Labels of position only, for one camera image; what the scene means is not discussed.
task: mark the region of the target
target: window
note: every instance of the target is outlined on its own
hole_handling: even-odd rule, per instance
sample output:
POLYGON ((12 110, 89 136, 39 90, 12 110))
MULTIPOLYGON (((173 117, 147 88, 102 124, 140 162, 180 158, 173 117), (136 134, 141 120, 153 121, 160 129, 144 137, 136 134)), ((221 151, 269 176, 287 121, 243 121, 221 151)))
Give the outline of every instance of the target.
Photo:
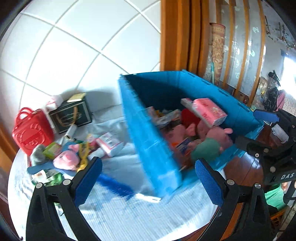
POLYGON ((284 59, 284 70, 279 90, 285 90, 296 99, 296 63, 288 57, 284 59))

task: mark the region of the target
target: blue plastic crate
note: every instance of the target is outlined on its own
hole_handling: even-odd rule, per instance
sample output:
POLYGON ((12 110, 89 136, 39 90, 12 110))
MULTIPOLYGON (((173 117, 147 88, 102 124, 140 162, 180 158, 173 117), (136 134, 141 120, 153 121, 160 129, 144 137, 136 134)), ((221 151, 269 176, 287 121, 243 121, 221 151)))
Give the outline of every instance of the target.
MULTIPOLYGON (((179 172, 173 152, 151 122, 146 107, 154 106, 156 110, 182 110, 182 98, 207 97, 228 115, 221 127, 233 129, 233 140, 238 135, 255 139, 263 128, 263 123, 253 117, 253 112, 245 104, 187 71, 129 74, 121 76, 118 81, 129 134, 158 197, 171 195, 176 189, 192 186, 199 180, 194 169, 183 175, 179 172)), ((211 162, 211 167, 220 170, 234 156, 243 154, 244 151, 233 145, 211 162)))

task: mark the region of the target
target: green cloth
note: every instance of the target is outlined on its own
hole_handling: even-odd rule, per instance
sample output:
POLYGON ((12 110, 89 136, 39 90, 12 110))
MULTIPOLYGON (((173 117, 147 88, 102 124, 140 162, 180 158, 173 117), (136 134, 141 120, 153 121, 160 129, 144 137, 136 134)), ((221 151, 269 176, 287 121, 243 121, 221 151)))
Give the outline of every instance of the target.
POLYGON ((268 205, 276 207, 278 211, 286 207, 287 205, 283 201, 284 191, 279 185, 276 189, 265 193, 265 199, 268 205))
POLYGON ((205 159, 208 163, 215 160, 220 155, 220 144, 215 139, 206 138, 198 144, 191 152, 191 160, 195 163, 198 159, 205 159))

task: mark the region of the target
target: pink tissue pack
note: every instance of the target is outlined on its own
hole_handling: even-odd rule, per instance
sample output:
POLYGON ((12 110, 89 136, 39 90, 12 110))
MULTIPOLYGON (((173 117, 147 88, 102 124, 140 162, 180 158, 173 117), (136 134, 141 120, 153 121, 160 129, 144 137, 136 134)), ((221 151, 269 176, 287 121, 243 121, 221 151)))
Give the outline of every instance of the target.
POLYGON ((181 99, 181 104, 201 118, 209 128, 219 126, 225 121, 227 114, 209 98, 181 99))

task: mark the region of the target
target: pink plush pig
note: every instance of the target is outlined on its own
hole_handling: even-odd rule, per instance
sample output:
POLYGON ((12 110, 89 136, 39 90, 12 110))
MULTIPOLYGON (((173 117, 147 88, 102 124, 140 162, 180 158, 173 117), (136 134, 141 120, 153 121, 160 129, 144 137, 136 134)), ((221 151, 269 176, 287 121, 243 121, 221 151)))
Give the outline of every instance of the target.
POLYGON ((233 145, 232 140, 229 137, 233 130, 231 128, 223 129, 219 126, 210 129, 207 133, 206 138, 212 138, 219 142, 220 151, 224 151, 233 145))
POLYGON ((208 163, 215 160, 225 149, 233 145, 228 136, 232 132, 231 128, 213 127, 209 130, 206 139, 202 143, 196 145, 195 141, 190 142, 188 144, 190 148, 195 144, 195 149, 191 152, 192 164, 200 158, 205 159, 208 163))
POLYGON ((186 129, 183 125, 177 125, 172 130, 164 133, 164 138, 173 146, 176 147, 186 137, 195 136, 195 124, 192 123, 186 129))
POLYGON ((53 160, 53 164, 56 168, 72 171, 77 170, 79 162, 79 157, 71 150, 63 151, 53 160))
POLYGON ((232 140, 230 139, 228 134, 231 134, 233 130, 231 128, 226 128, 223 129, 219 126, 213 127, 212 129, 209 129, 206 136, 204 137, 204 130, 205 129, 200 129, 202 130, 201 134, 199 134, 200 139, 197 139, 195 141, 192 141, 188 144, 188 147, 191 149, 195 149, 197 145, 201 144, 203 141, 205 141, 207 138, 211 138, 216 140, 219 145, 220 145, 220 152, 223 152, 227 148, 231 147, 233 145, 232 140))
POLYGON ((210 128, 206 125, 206 123, 203 120, 200 120, 200 122, 197 125, 197 133, 202 142, 205 140, 205 137, 209 130, 210 128))

